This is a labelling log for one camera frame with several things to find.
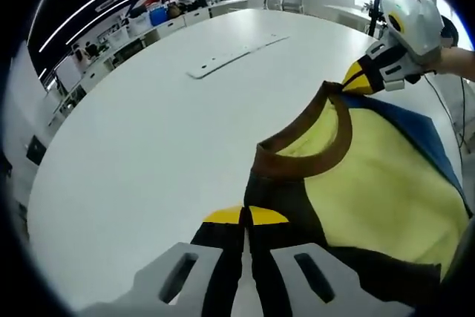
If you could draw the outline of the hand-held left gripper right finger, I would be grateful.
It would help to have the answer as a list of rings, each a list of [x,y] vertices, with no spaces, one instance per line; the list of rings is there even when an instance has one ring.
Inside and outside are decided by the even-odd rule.
[[[280,213],[249,206],[252,276],[265,316],[411,316],[366,292],[357,273]]]

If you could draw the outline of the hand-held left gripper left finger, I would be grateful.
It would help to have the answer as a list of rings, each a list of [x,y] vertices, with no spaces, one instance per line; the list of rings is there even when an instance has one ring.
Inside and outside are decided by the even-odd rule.
[[[115,301],[80,316],[230,316],[242,272],[243,207],[206,217],[192,240],[176,243],[134,276]]]

